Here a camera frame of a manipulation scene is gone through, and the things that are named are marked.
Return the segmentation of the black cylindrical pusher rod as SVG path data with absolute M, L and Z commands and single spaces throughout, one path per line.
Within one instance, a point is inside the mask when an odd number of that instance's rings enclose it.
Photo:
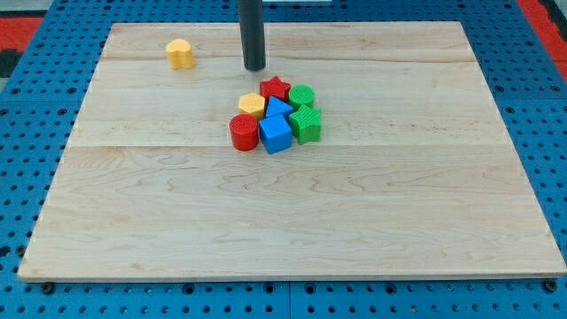
M 237 2 L 245 69 L 260 71 L 266 66 L 262 1 L 238 0 Z

